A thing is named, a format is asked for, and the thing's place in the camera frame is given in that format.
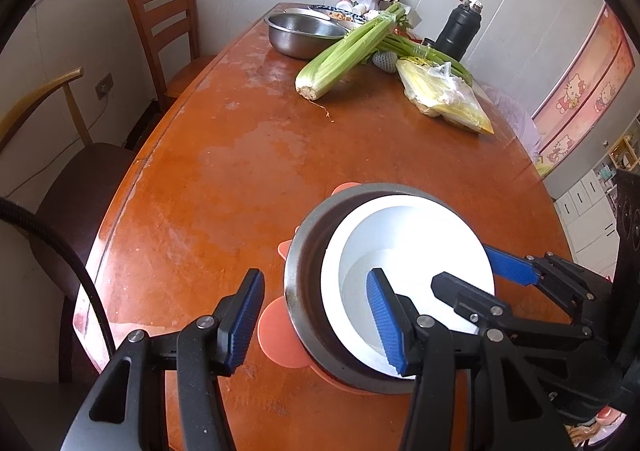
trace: hello kitty character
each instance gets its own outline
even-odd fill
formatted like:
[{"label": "hello kitty character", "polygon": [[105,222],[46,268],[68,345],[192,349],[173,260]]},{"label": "hello kitty character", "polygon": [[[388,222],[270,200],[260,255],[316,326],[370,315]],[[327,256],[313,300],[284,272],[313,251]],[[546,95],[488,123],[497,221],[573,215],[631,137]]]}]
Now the hello kitty character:
[{"label": "hello kitty character", "polygon": [[609,103],[613,101],[613,97],[615,97],[615,95],[616,88],[611,84],[611,82],[608,82],[602,89],[602,92],[600,92],[600,95],[594,104],[596,112],[600,113],[609,106]]},{"label": "hello kitty character", "polygon": [[564,87],[564,95],[556,103],[556,108],[560,111],[560,114],[577,107],[580,96],[584,93],[586,86],[578,74],[569,79],[569,82]]},{"label": "hello kitty character", "polygon": [[569,152],[574,144],[574,139],[570,139],[569,136],[564,136],[562,139],[556,142],[556,144],[554,144],[553,151],[548,154],[546,158],[548,158],[549,162],[555,164]]}]

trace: blue and white plate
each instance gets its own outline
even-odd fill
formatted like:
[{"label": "blue and white plate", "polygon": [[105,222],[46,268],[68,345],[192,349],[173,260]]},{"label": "blue and white plate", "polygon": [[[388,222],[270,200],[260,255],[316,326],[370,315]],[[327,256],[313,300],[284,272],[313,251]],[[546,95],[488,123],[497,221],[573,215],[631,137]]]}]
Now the blue and white plate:
[{"label": "blue and white plate", "polygon": [[337,7],[321,6],[321,5],[312,5],[308,7],[313,11],[320,11],[326,14],[329,18],[333,18],[334,20],[356,22],[357,24],[366,23],[366,19],[363,18],[362,16],[358,16],[357,14],[353,14],[352,12],[343,11],[342,9],[338,9]]}]

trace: wooden chair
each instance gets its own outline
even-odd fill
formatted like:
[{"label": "wooden chair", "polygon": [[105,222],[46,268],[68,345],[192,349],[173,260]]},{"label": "wooden chair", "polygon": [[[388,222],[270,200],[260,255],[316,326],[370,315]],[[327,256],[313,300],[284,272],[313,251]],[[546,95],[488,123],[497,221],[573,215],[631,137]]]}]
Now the wooden chair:
[{"label": "wooden chair", "polygon": [[[69,86],[71,81],[83,75],[84,70],[77,68],[20,99],[0,120],[0,152],[36,108],[62,88],[84,148],[58,175],[36,215],[59,232],[86,263],[100,223],[134,160],[134,153],[113,144],[92,141]],[[30,245],[36,260],[52,281],[75,301],[80,283],[66,262],[36,238],[30,238]]]},{"label": "wooden chair", "polygon": [[[167,111],[171,104],[184,92],[184,89],[194,80],[195,76],[202,72],[204,67],[215,56],[200,56],[196,0],[171,0],[150,11],[145,11],[145,4],[153,1],[127,0],[138,28],[142,47],[145,50],[146,62],[149,63],[151,77],[158,93],[158,103],[162,111]],[[186,14],[185,18],[165,27],[155,35],[152,34],[152,29],[156,25],[173,18],[181,12]],[[189,35],[191,62],[180,69],[171,81],[167,83],[162,73],[159,53],[173,40],[187,33]]]}]

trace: hello kitty curtain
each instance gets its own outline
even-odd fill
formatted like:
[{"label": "hello kitty curtain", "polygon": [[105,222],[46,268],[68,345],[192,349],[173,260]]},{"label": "hello kitty curtain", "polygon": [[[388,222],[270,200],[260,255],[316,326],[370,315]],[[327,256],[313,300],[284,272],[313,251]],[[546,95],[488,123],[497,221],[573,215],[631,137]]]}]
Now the hello kitty curtain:
[{"label": "hello kitty curtain", "polygon": [[533,116],[542,142],[536,168],[546,176],[612,104],[635,66],[622,25],[604,6],[582,51]]}]

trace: chair backrest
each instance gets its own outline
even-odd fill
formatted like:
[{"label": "chair backrest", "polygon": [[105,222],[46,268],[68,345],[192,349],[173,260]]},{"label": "chair backrest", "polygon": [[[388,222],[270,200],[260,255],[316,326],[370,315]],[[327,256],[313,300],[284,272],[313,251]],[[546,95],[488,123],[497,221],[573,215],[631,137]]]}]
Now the chair backrest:
[{"label": "chair backrest", "polygon": [[66,105],[69,107],[71,118],[76,125],[76,130],[82,139],[85,146],[92,144],[89,130],[82,119],[82,114],[76,104],[76,99],[71,92],[69,83],[76,79],[81,78],[84,75],[84,69],[82,67],[76,68],[65,75],[52,79],[51,81],[44,83],[39,88],[36,88],[33,92],[22,97],[9,113],[0,119],[0,152],[11,141],[15,133],[20,129],[29,116],[38,108],[44,100],[49,97],[53,92],[62,87],[65,92]]},{"label": "chair backrest", "polygon": [[[200,57],[200,42],[198,38],[198,15],[196,12],[196,0],[171,0],[149,11],[145,11],[145,4],[154,0],[127,0],[131,14],[136,22],[142,47],[145,50],[146,61],[149,63],[151,77],[158,93],[158,100],[164,100],[166,81],[160,64],[160,51],[173,40],[183,34],[189,35],[189,49],[191,60]],[[184,12],[186,17],[163,28],[157,34],[152,33],[156,26]]]}]

